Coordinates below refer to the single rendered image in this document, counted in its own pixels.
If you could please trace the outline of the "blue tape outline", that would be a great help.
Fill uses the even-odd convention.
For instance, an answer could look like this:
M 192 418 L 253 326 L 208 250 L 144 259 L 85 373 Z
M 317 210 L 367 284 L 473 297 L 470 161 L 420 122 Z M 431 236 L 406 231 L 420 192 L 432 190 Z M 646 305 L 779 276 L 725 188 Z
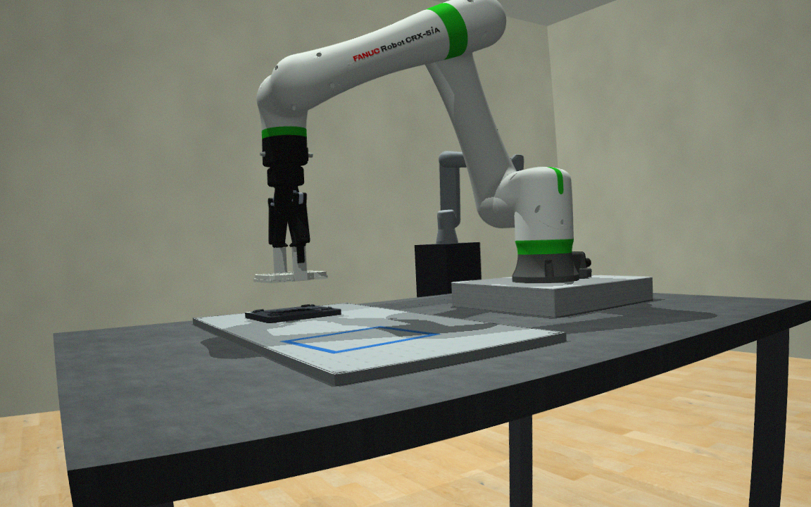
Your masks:
M 379 327 L 365 328 L 365 330 L 374 330 L 375 328 L 385 328 L 385 330 L 399 330 L 398 328 L 383 327 L 383 325 L 379 325 Z M 356 331 L 361 331 L 361 330 L 351 330 L 351 331 L 347 331 L 347 332 L 356 332 Z M 428 334 L 428 336 L 405 338 L 405 339 L 402 339 L 402 340 L 397 340 L 397 341 L 394 341 L 394 342 L 385 342 L 385 343 L 381 343 L 381 344 L 393 344 L 393 343 L 396 343 L 396 342 L 408 341 L 408 340 L 412 340 L 412 339 L 415 339 L 415 338 L 438 336 L 437 333 L 431 333 L 431 332 L 420 332 L 420 331 L 415 331 L 415 330 L 400 330 L 400 331 L 415 332 L 415 333 L 420 333 L 420 334 Z M 334 333 L 334 334 L 342 334 L 342 333 L 347 333 L 347 332 L 338 332 L 338 333 Z M 334 336 L 334 334 L 324 334 L 324 336 Z M 358 347 L 357 349 L 345 349 L 345 350 L 341 350 L 341 351 L 333 351 L 333 350 L 329 350 L 329 349 L 320 349 L 320 347 L 316 347 L 316 346 L 310 346 L 310 344 L 302 344 L 302 343 L 297 343 L 297 342 L 291 342 L 291 341 L 302 340 L 302 339 L 306 339 L 306 338 L 316 338 L 316 337 L 324 337 L 324 336 L 295 338 L 295 339 L 290 339 L 290 340 L 281 341 L 281 342 L 289 343 L 289 344 L 297 344 L 297 346 L 306 347 L 307 349 L 315 349 L 315 350 L 318 350 L 318 351 L 325 351 L 325 352 L 328 352 L 328 353 L 341 353 L 341 352 L 345 352 L 345 351 L 353 351 L 353 350 L 357 350 L 357 349 L 369 349 L 369 347 L 381 346 L 381 344 L 370 344 L 369 346 L 362 346 L 362 347 Z

